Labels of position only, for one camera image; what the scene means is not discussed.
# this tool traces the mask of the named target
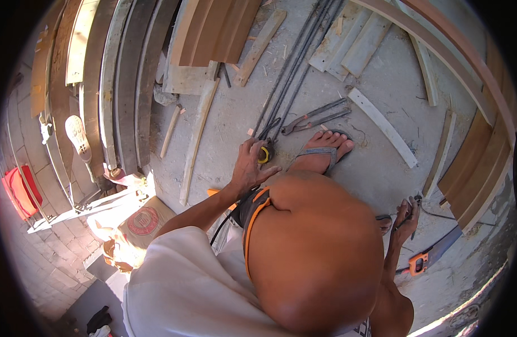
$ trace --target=flip-flop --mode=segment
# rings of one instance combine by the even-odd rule
[[[352,138],[350,137],[350,135],[345,132],[345,131],[341,131],[341,130],[337,130],[337,129],[330,129],[328,131],[331,131],[333,133],[335,132],[338,132],[340,133],[341,135],[346,135],[346,138],[349,139],[349,140],[352,140]],[[337,149],[336,147],[331,147],[331,146],[324,146],[324,147],[312,147],[312,148],[308,148],[308,149],[303,149],[297,156],[297,157],[300,157],[300,156],[304,156],[304,155],[308,155],[308,154],[322,154],[322,153],[329,153],[330,157],[329,157],[329,166],[327,167],[326,171],[323,173],[324,175],[326,175],[327,173],[329,173],[329,171],[335,166],[335,164],[337,164],[338,162],[340,162],[342,159],[346,158],[348,156],[349,153],[351,153],[353,151],[349,151],[345,154],[343,154],[343,156],[341,158],[339,158],[339,160],[337,160]]]

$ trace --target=concrete floor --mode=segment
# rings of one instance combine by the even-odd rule
[[[228,88],[221,79],[197,155],[189,192],[189,205],[199,203],[207,197],[209,188],[222,188],[230,178],[237,157],[237,147],[248,138],[247,131],[254,128],[260,110],[282,67],[284,45],[292,47],[297,32],[301,29],[312,0],[276,0],[276,8],[288,11],[286,20],[275,34],[260,58],[248,84]],[[465,33],[478,51],[485,56],[485,35],[481,24],[459,1],[432,1]],[[273,6],[261,7],[250,36],[256,36]],[[252,45],[247,42],[242,57]],[[421,191],[430,171],[442,132],[450,96],[457,112],[454,137],[445,163],[447,168],[454,159],[464,140],[476,105],[459,81],[431,54],[437,75],[439,105],[429,107],[417,58],[408,35],[392,25],[382,44],[371,58],[360,78],[347,77],[344,83],[328,73],[314,69],[309,72],[305,84],[295,100],[288,120],[327,104],[347,94],[347,86],[356,86],[386,116],[401,137],[415,149],[418,165],[409,169],[394,150],[383,133],[354,104],[347,118],[327,122],[329,128],[348,132],[356,142],[349,159],[337,165],[332,178],[350,193],[367,202],[376,212],[395,212],[403,198]],[[227,67],[231,78],[235,71]],[[161,145],[174,111],[174,104],[162,107],[153,104],[151,124],[151,162],[145,174],[154,179],[157,196],[171,209],[179,213],[187,209],[179,203],[179,193],[186,153],[192,131],[192,123],[199,102],[198,96],[182,95],[179,103],[186,112],[179,117],[174,134],[164,159],[159,156]],[[277,156],[273,164],[286,168],[304,143],[318,128],[279,136],[276,145]],[[503,189],[503,200],[493,206],[482,220],[504,225],[508,205],[511,203],[511,176]],[[436,191],[426,209],[451,216],[437,203],[441,193]],[[400,267],[407,266],[408,259],[426,249],[455,226],[452,220],[422,215],[415,239],[408,241],[401,252]],[[411,332],[437,320],[460,305],[475,293],[480,282],[498,267],[487,266],[491,238],[501,227],[477,226],[468,236],[459,239],[452,248],[424,275],[396,279],[402,294],[414,303],[415,319]],[[384,238],[387,248],[387,237]]]

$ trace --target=brown wooden board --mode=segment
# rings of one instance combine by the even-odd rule
[[[481,112],[477,111],[461,149],[438,183],[438,188],[450,203],[455,202],[459,191],[476,170],[491,134],[491,126],[487,124]]]
[[[168,26],[178,5],[177,0],[158,0],[153,10],[144,44],[140,53],[139,70],[135,92],[135,146],[138,165],[150,162],[150,116],[152,95],[159,54],[167,36]]]
[[[234,0],[215,44],[212,60],[238,63],[260,3],[260,0]]]
[[[32,81],[30,83],[30,115],[35,117],[45,110],[45,95],[49,89],[47,85],[47,58],[51,51],[55,25],[64,6],[64,1],[55,2],[45,17],[44,30],[39,33],[34,49],[32,64]]]
[[[118,0],[100,1],[92,26],[90,36],[86,45],[84,56],[83,89],[84,89],[84,131],[92,151],[92,161],[90,167],[95,178],[103,175],[104,156],[101,140],[99,137],[99,77],[101,71],[101,60],[105,49],[105,39],[107,37],[108,26],[114,13],[114,8]]]
[[[481,218],[494,198],[509,169],[511,147],[502,117],[498,117],[489,145],[476,170],[459,192],[456,202],[451,202],[451,212],[464,233]]]
[[[67,49],[73,28],[73,22],[80,6],[80,0],[69,0],[67,3],[56,40],[54,41],[53,62],[51,64],[50,78],[50,103],[51,116],[53,117],[53,136],[58,142],[58,150],[62,157],[62,163],[67,173],[67,178],[71,177],[71,164],[73,162],[73,153],[75,152],[73,144],[67,138],[65,132],[65,121],[70,116],[69,99],[72,92],[65,85]]]
[[[483,94],[480,91],[480,87],[478,84],[474,81],[473,77],[470,75],[470,73],[466,70],[466,68],[461,64],[461,62],[453,55],[453,53],[440,41],[436,36],[434,36],[431,32],[429,32],[427,29],[425,29],[421,24],[417,23],[416,20],[412,19],[408,15],[404,14],[401,10],[393,7],[392,5],[388,4],[387,2],[383,0],[353,0],[355,3],[360,4],[362,6],[365,6],[381,16],[387,18],[406,32],[408,32],[410,35],[416,37],[421,43],[423,43],[428,50],[430,50],[434,55],[436,55],[440,61],[442,61],[457,77],[457,79],[461,82],[461,84],[464,86],[464,88],[468,91],[470,96],[473,98],[474,102],[477,104],[477,107],[482,112],[483,116],[485,117],[485,120],[487,123],[489,122],[489,119],[486,116],[486,113],[489,112],[491,107],[488,104],[488,99],[484,98]],[[432,7],[433,13],[438,13],[438,15],[441,15],[439,13],[439,10]],[[449,25],[448,27],[452,27],[451,23],[449,21],[443,22],[444,25]],[[442,26],[436,26],[438,30],[442,29]],[[465,39],[460,32],[455,37],[452,37],[450,34],[450,31],[445,31],[446,37],[448,37],[451,42],[457,46],[457,48],[463,49],[461,53],[468,59],[468,62],[472,67],[478,68],[478,75],[481,77],[481,80],[483,84],[487,85],[489,87],[489,90],[491,91],[492,98],[500,108],[500,115],[504,117],[505,125],[507,127],[507,133],[509,136],[510,143],[514,145],[515,143],[515,134],[514,134],[514,125],[511,119],[511,113],[509,111],[509,108],[507,107],[507,104],[505,104],[504,97],[502,96],[502,93],[499,92],[499,89],[497,90],[497,84],[496,80],[492,75],[490,74],[489,69],[486,67],[486,65],[481,61],[481,57],[477,54],[476,56],[472,55],[470,52],[470,49],[473,49],[473,46],[471,44],[466,44],[462,40],[462,38]]]
[[[494,101],[498,106],[498,111],[502,118],[504,118],[505,127],[509,136],[510,144],[515,145],[515,126],[511,111],[507,106],[504,95],[500,90],[500,85],[493,76],[487,64],[481,58],[470,40],[458,30],[458,28],[445,17],[445,15],[434,7],[427,0],[401,0],[407,4],[414,11],[418,12],[425,19],[429,20],[441,33],[447,37],[451,43],[463,54],[468,63],[472,66],[478,77],[483,82],[484,86],[489,89],[490,101]]]
[[[155,2],[150,0],[133,2],[118,51],[114,81],[114,142],[120,165],[127,175],[137,172],[138,169],[134,122],[136,76],[142,42],[154,6]]]
[[[195,41],[189,65],[193,67],[206,67],[210,63],[215,42],[219,37],[223,22],[229,13],[232,0],[213,0],[206,17],[202,22],[200,34]]]
[[[271,38],[274,36],[275,32],[283,23],[283,20],[286,17],[286,11],[282,9],[277,9],[270,16],[268,21],[262,27],[262,30],[258,34],[256,40],[253,42],[253,46],[251,50],[245,56],[245,60],[243,61],[242,66],[240,67],[240,71],[236,74],[234,79],[234,84],[240,87],[246,85],[249,77],[253,69],[255,69],[255,65],[258,63],[258,60],[262,56],[262,53],[270,43]]]
[[[176,31],[170,63],[189,66],[193,57],[193,49],[200,35],[202,23],[213,0],[189,0],[182,20]]]

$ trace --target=gray wooden board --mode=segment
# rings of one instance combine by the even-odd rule
[[[144,37],[140,53],[135,92],[135,146],[138,165],[150,162],[150,116],[152,95],[159,54],[167,36],[168,26],[178,5],[177,0],[158,0]]]
[[[390,26],[391,21],[377,13],[372,13],[356,41],[346,52],[341,65],[355,77],[360,77]]]
[[[112,122],[114,69],[118,56],[118,47],[127,14],[133,0],[118,0],[114,15],[108,27],[105,39],[101,74],[99,78],[99,132],[105,154],[105,162],[110,170],[117,167],[116,151],[114,148],[114,133]]]
[[[135,0],[131,5],[120,40],[114,82],[114,141],[120,165],[129,175],[137,172],[135,147],[135,91],[139,58],[154,1]]]
[[[405,4],[401,4],[399,0],[391,0],[391,4],[408,14]],[[438,88],[436,84],[436,78],[434,76],[434,70],[430,63],[429,51],[424,44],[422,44],[416,37],[410,35],[410,40],[414,46],[416,52],[417,61],[420,64],[421,74],[423,75],[423,82],[425,83],[425,90],[427,91],[427,100],[430,106],[438,105]]]
[[[453,137],[453,130],[455,128],[456,120],[456,113],[454,113],[451,110],[447,110],[445,112],[445,121],[444,127],[442,128],[442,137],[440,138],[440,143],[438,144],[438,149],[436,151],[436,157],[434,158],[434,162],[432,163],[429,176],[427,177],[427,181],[425,181],[425,185],[422,191],[423,197],[425,199],[430,198],[430,196],[432,195],[432,191],[434,191],[436,185],[438,184],[438,179],[440,178],[440,174],[442,173],[442,169],[444,168],[445,159],[448,156],[449,147],[451,146],[451,138]]]
[[[219,62],[210,61],[209,67],[187,67],[170,64],[172,45],[183,17],[183,13],[186,10],[187,3],[188,0],[182,0],[180,9],[178,10],[178,16],[176,17],[176,23],[174,24],[174,30],[170,37],[167,62],[165,63],[165,75],[163,78],[163,91],[175,94],[200,96],[202,95],[202,88],[204,87],[206,79],[211,78],[207,73],[216,69]]]
[[[361,32],[363,26],[365,23],[369,20],[370,15],[372,14],[372,11],[367,8],[361,8],[360,11],[358,11],[355,15],[355,17],[352,17],[348,24],[350,27],[347,27],[348,33],[346,34],[346,37],[339,45],[339,48],[337,49],[336,53],[331,58],[331,61],[326,68],[326,71],[329,72],[331,75],[333,75],[336,79],[338,79],[341,82],[345,81],[345,78],[348,76],[349,71],[346,70],[341,65],[341,61],[343,61],[343,58],[346,55],[346,52],[350,49],[354,41],[356,40],[357,36]]]
[[[86,45],[84,56],[83,89],[84,89],[84,130],[86,138],[92,151],[92,161],[90,167],[94,177],[103,175],[103,149],[99,138],[99,113],[98,113],[98,93],[99,75],[101,70],[101,60],[105,49],[105,39],[107,37],[108,26],[111,23],[114,8],[118,0],[100,1],[92,26],[90,36]]]
[[[335,66],[334,63],[337,63],[337,67],[344,69],[338,65],[338,63],[341,62],[349,50],[357,34],[361,31],[363,24],[369,19],[370,14],[370,10],[349,1],[339,14],[339,17],[343,17],[341,35],[338,36],[336,34],[336,23],[333,24],[329,28],[320,46],[310,58],[309,64],[322,72],[327,71],[330,66]]]
[[[417,159],[395,128],[388,122],[382,113],[367,99],[357,88],[349,92],[349,98],[360,107],[363,112],[384,132],[384,135],[391,142],[393,147],[404,159],[408,167],[412,168],[417,164]]]

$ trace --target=red bag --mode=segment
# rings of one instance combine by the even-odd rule
[[[43,199],[41,198],[41,194],[39,194],[36,184],[33,181],[30,167],[28,167],[28,165],[22,165],[21,168],[26,181],[28,181],[28,185],[30,185],[30,188],[32,189],[32,193],[41,205],[43,203]],[[6,176],[2,178],[2,183],[8,193],[9,199],[12,201],[17,213],[19,213],[19,216],[23,220],[26,220],[39,211],[36,203],[28,193],[28,188],[26,188],[26,185],[24,184],[19,168],[16,167],[11,171],[7,171]]]

